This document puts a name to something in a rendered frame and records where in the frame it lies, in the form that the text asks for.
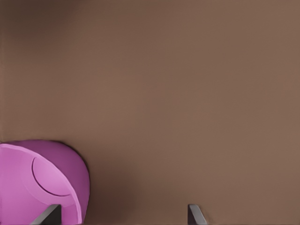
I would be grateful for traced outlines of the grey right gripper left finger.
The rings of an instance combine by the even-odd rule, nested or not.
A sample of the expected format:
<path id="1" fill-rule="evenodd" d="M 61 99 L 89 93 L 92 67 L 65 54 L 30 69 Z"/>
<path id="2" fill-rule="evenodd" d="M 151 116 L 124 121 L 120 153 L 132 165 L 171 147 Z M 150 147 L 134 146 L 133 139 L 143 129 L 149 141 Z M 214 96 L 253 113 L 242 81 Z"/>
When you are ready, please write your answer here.
<path id="1" fill-rule="evenodd" d="M 50 205 L 30 225 L 61 225 L 61 205 Z"/>

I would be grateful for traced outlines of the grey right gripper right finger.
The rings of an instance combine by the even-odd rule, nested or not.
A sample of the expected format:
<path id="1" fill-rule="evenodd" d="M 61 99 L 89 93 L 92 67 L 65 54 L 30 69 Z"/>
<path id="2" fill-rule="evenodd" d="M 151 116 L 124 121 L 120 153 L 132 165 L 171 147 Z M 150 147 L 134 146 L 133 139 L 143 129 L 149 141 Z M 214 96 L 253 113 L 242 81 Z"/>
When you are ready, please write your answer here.
<path id="1" fill-rule="evenodd" d="M 187 225 L 208 225 L 200 207 L 196 204 L 187 206 Z"/>

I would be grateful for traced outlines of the pink bowl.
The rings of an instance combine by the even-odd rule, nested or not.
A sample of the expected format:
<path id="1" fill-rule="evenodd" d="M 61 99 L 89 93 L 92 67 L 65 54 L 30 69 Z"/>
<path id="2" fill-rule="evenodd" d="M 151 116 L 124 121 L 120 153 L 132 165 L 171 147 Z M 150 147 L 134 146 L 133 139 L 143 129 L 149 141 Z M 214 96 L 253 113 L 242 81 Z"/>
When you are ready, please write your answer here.
<path id="1" fill-rule="evenodd" d="M 83 158 L 56 141 L 0 143 L 0 225 L 29 225 L 61 205 L 63 225 L 84 222 L 90 176 Z"/>

